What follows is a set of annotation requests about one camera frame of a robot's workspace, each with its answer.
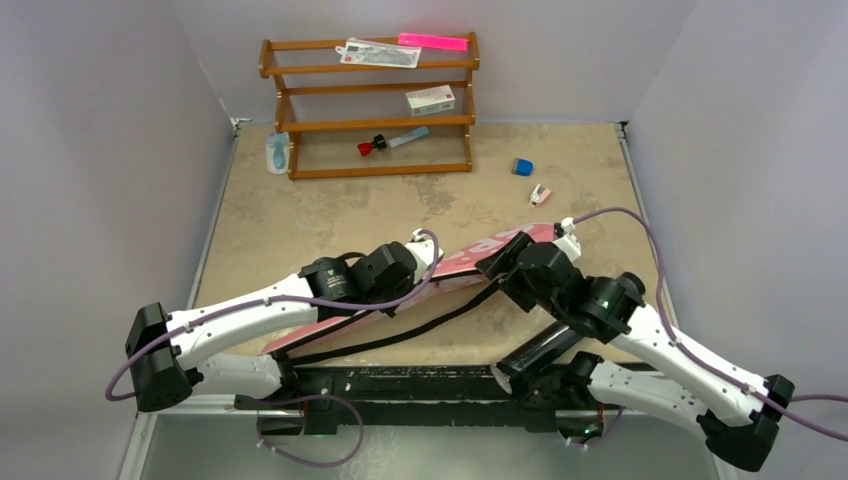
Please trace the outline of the pink sport racket bag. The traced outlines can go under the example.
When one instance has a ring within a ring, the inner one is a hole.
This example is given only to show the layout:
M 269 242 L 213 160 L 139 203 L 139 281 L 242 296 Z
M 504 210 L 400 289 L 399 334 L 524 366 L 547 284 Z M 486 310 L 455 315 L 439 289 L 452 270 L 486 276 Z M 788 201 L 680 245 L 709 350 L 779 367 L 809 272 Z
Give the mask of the pink sport racket bag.
M 504 247 L 519 232 L 527 233 L 535 241 L 550 241 L 554 239 L 554 231 L 553 223 L 529 223 L 495 233 L 446 256 L 437 266 L 429 284 L 413 299 L 397 307 L 395 312 L 400 313 L 438 295 L 483 282 L 484 277 L 475 268 L 475 264 Z M 355 328 L 359 324 L 365 325 L 385 316 L 385 313 L 379 311 L 367 311 L 351 317 L 334 317 L 318 324 L 301 327 L 271 341 L 260 351 L 260 354 L 272 354 L 280 350 L 290 352 L 313 342 L 320 342 L 322 338 L 333 336 L 337 332 Z

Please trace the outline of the black shuttlecock tube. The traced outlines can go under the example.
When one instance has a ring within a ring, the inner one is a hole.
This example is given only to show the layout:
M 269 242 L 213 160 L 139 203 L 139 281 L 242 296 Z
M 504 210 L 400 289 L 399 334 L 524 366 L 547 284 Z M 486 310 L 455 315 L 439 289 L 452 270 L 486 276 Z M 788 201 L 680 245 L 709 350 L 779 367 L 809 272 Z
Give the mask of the black shuttlecock tube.
M 552 323 L 492 364 L 490 371 L 508 395 L 521 398 L 545 368 L 581 340 L 582 337 L 569 327 Z

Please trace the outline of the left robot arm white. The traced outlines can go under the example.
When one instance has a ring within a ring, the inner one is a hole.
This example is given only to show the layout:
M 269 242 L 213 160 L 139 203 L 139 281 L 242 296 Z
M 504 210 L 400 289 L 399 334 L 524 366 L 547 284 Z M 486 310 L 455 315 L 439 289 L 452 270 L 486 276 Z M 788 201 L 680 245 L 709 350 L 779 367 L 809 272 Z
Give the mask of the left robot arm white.
M 321 257 L 258 291 L 208 307 L 167 312 L 140 308 L 125 341 L 134 399 L 141 412 L 173 407 L 193 395 L 236 393 L 284 409 L 298 382 L 274 359 L 237 359 L 226 350 L 281 329 L 336 317 L 388 312 L 426 284 L 441 252 L 430 239 L 391 242 L 368 255 Z

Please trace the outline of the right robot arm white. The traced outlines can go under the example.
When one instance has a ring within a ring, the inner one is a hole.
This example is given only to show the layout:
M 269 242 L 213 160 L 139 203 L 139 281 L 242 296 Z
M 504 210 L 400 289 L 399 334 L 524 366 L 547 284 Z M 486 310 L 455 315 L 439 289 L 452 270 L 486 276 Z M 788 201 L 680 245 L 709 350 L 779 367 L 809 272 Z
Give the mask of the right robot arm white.
M 576 407 L 596 400 L 652 415 L 703 440 L 724 462 L 760 471 L 794 383 L 747 371 L 664 323 L 645 302 L 638 276 L 585 276 L 575 257 L 560 239 L 537 242 L 521 232 L 475 265 L 522 310 L 540 307 L 567 332 L 610 344 L 663 375 L 643 376 L 580 352 L 561 381 L 564 399 Z

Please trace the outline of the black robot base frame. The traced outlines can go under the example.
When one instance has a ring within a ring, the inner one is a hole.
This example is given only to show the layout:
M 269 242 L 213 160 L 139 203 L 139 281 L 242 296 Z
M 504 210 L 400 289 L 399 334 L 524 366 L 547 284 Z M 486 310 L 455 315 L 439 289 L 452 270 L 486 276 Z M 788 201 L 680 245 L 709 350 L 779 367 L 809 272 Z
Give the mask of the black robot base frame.
M 612 402 L 589 391 L 598 356 L 569 364 L 509 357 L 491 366 L 309 367 L 285 354 L 269 357 L 271 391 L 227 386 L 237 410 L 301 409 L 308 434 L 341 425 L 522 427 L 566 437 L 602 435 Z

